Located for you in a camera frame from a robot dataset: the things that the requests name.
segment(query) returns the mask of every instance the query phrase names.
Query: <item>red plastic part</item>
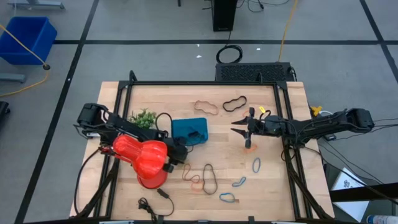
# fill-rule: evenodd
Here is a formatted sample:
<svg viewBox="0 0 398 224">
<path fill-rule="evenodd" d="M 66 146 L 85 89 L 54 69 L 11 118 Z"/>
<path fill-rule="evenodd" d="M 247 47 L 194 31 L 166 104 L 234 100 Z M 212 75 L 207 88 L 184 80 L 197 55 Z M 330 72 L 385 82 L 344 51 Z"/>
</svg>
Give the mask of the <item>red plastic part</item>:
<svg viewBox="0 0 398 224">
<path fill-rule="evenodd" d="M 167 178 L 167 174 L 165 177 L 162 174 L 167 157 L 167 146 L 164 142 L 139 142 L 133 137 L 122 134 L 113 142 L 113 150 L 126 158 L 125 161 L 131 161 L 139 179 L 148 181 L 155 179 L 156 182 L 160 182 L 163 178 Z"/>
<path fill-rule="evenodd" d="M 148 189 L 156 189 L 159 188 L 167 179 L 167 172 L 164 170 L 160 170 L 157 175 L 152 179 L 143 179 L 137 175 L 138 182 Z"/>
</svg>

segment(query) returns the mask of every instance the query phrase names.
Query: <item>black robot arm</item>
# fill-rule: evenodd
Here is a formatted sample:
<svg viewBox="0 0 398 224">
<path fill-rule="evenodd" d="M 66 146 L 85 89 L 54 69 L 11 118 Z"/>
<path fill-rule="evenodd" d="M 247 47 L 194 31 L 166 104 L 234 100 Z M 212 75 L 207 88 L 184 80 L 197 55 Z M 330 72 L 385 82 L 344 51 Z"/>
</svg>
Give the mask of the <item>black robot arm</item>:
<svg viewBox="0 0 398 224">
<path fill-rule="evenodd" d="M 188 150 L 183 142 L 168 137 L 166 131 L 156 129 L 143 129 L 121 118 L 118 114 L 109 112 L 107 107 L 96 103 L 86 103 L 77 119 L 78 128 L 85 136 L 89 133 L 98 133 L 101 136 L 101 144 L 112 146 L 116 137 L 121 134 L 128 134 L 138 141 L 157 140 L 167 145 L 168 166 L 164 169 L 171 172 L 173 165 L 183 163 L 187 158 Z"/>
<path fill-rule="evenodd" d="M 291 146 L 304 147 L 311 138 L 342 131 L 367 133 L 374 127 L 370 112 L 364 109 L 343 110 L 305 121 L 287 120 L 268 112 L 265 118 L 261 119 L 262 114 L 260 119 L 256 119 L 254 108 L 250 108 L 248 117 L 232 123 L 248 126 L 248 131 L 231 128 L 245 138 L 246 148 L 251 147 L 252 134 L 274 137 L 283 135 Z"/>
</svg>

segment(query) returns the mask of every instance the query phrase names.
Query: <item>wooden table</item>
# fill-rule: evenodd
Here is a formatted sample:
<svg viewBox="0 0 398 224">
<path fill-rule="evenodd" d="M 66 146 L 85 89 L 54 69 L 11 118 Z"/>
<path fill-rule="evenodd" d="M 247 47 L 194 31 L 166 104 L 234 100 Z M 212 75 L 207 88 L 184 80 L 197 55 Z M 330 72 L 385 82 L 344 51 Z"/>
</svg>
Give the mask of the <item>wooden table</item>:
<svg viewBox="0 0 398 224">
<path fill-rule="evenodd" d="M 112 110 L 117 86 L 117 82 L 103 82 L 98 103 Z M 310 119 L 303 83 L 288 83 L 288 88 L 294 118 Z M 246 106 L 232 113 L 222 109 L 223 102 L 241 95 L 248 99 Z M 123 111 L 124 98 L 125 93 L 122 96 L 120 113 Z M 280 98 L 282 108 L 285 110 L 281 91 Z M 212 102 L 220 108 L 219 114 L 210 115 L 194 110 L 193 104 L 196 100 Z M 190 175 L 199 174 L 200 176 L 202 176 L 204 165 L 212 164 L 218 181 L 218 191 L 214 195 L 207 195 L 204 192 L 192 190 L 191 182 L 182 180 L 183 165 L 180 164 L 169 174 L 166 183 L 162 186 L 162 189 L 170 195 L 175 204 L 173 215 L 165 217 L 166 220 L 243 221 L 248 220 L 248 216 L 254 216 L 256 221 L 294 220 L 286 166 L 280 158 L 282 152 L 280 138 L 253 136 L 252 143 L 258 147 L 255 151 L 247 153 L 244 149 L 243 137 L 230 130 L 232 127 L 246 129 L 245 126 L 234 126 L 231 122 L 242 119 L 243 113 L 250 106 L 256 109 L 257 116 L 260 115 L 259 106 L 271 110 L 272 114 L 277 114 L 272 87 L 133 86 L 129 109 L 134 113 L 140 112 L 142 108 L 148 108 L 158 114 L 168 112 L 173 119 L 201 117 L 207 119 L 209 139 L 205 144 L 195 146 L 186 162 L 191 164 L 193 169 Z M 159 118 L 159 128 L 170 131 L 170 120 L 166 116 Z M 88 141 L 84 160 L 97 149 L 98 145 L 99 139 Z M 315 140 L 311 140 L 307 146 L 318 150 Z M 324 210 L 334 216 L 320 156 L 307 149 L 302 149 L 301 152 L 309 191 Z M 257 174 L 252 171 L 252 163 L 256 157 L 261 158 L 261 169 Z M 87 163 L 81 175 L 78 191 L 78 208 L 80 210 L 98 188 L 102 166 L 103 156 L 100 154 L 95 155 Z M 240 187 L 232 187 L 231 184 L 239 181 L 242 176 L 247 177 L 246 182 Z M 212 175 L 206 173 L 205 178 L 208 179 L 206 182 L 211 182 Z M 214 186 L 206 184 L 206 187 L 211 191 Z M 234 193 L 236 202 L 222 202 L 218 197 L 223 192 Z M 302 194 L 298 188 L 297 193 L 301 216 L 304 217 Z M 104 194 L 102 215 L 107 197 L 108 191 Z M 141 197 L 148 199 L 149 205 L 156 213 L 167 214 L 171 209 L 169 200 L 162 198 L 155 190 L 141 187 L 130 164 L 121 162 L 112 219 L 150 220 L 150 215 L 145 210 L 138 209 L 137 201 Z"/>
</svg>

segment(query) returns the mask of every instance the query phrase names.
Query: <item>blue rubber band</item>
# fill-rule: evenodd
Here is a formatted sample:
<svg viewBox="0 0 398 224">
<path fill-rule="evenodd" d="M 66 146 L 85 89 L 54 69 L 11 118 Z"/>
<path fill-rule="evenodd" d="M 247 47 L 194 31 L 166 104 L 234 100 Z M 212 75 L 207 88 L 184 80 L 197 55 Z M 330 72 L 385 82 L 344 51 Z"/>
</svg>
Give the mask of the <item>blue rubber band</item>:
<svg viewBox="0 0 398 224">
<path fill-rule="evenodd" d="M 230 196 L 232 196 L 233 199 L 231 199 L 231 200 L 223 199 L 222 196 L 225 196 L 225 195 L 230 195 Z M 232 193 L 229 193 L 229 192 L 228 193 L 222 193 L 222 194 L 220 194 L 220 200 L 222 200 L 223 202 L 235 203 L 235 196 Z"/>
<path fill-rule="evenodd" d="M 257 170 L 255 170 L 254 169 L 254 164 L 256 163 L 257 160 L 259 161 L 259 167 L 257 168 Z M 253 165 L 252 165 L 253 172 L 255 172 L 257 174 L 260 171 L 260 167 L 261 167 L 261 160 L 260 160 L 260 158 L 257 157 L 253 161 Z"/>
<path fill-rule="evenodd" d="M 246 181 L 246 177 L 242 177 L 239 182 L 232 183 L 232 187 L 239 187 Z"/>
</svg>

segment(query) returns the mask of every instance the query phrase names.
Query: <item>yellow rope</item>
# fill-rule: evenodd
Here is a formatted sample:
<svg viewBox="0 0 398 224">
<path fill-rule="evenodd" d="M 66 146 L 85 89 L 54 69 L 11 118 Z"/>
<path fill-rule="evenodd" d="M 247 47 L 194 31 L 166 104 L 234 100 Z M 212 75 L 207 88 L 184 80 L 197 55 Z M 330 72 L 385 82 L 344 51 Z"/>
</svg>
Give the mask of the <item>yellow rope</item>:
<svg viewBox="0 0 398 224">
<path fill-rule="evenodd" d="M 37 56 L 33 51 L 31 51 L 31 50 L 28 49 L 23 43 L 21 43 L 14 35 L 12 35 L 3 25 L 0 24 L 0 28 L 2 28 L 6 33 L 8 33 L 8 35 L 10 35 L 16 42 L 18 42 L 19 45 L 21 45 L 23 48 L 25 48 L 29 53 L 31 53 L 31 54 L 34 55 L 37 59 L 39 59 L 39 60 L 43 63 L 43 65 L 45 65 L 45 66 L 47 65 L 39 56 Z M 37 82 L 37 83 L 35 83 L 35 84 L 31 84 L 31 85 L 29 85 L 29 86 L 27 86 L 27 87 L 25 87 L 25 88 L 20 89 L 20 90 L 17 90 L 17 91 L 13 91 L 13 92 L 11 92 L 11 93 L 6 93 L 6 94 L 3 94 L 3 95 L 0 95 L 0 97 L 13 95 L 13 94 L 16 94 L 16 93 L 20 93 L 20 92 L 22 92 L 22 91 L 25 91 L 25 90 L 27 90 L 27 89 L 29 89 L 29 88 L 35 87 L 35 86 L 37 86 L 37 85 L 39 85 L 39 84 L 45 82 L 45 81 L 47 80 L 48 77 L 49 77 L 49 71 L 46 70 L 46 71 L 45 71 L 45 77 L 44 77 L 44 79 L 43 79 L 42 81 L 39 81 L 39 82 Z"/>
<path fill-rule="evenodd" d="M 294 11 L 296 10 L 296 5 L 297 5 L 297 0 L 294 0 L 294 5 L 293 5 L 293 8 L 292 8 L 292 10 L 291 10 L 291 12 L 290 12 L 289 20 L 286 22 L 285 31 L 284 31 L 284 36 L 283 36 L 283 38 L 282 38 L 282 43 L 280 44 L 278 62 L 280 62 L 280 59 L 282 58 L 282 51 L 283 51 L 283 49 L 284 49 L 284 42 L 285 42 L 286 32 L 287 32 L 287 29 L 289 28 L 290 21 L 292 20 L 293 13 L 294 13 Z"/>
</svg>

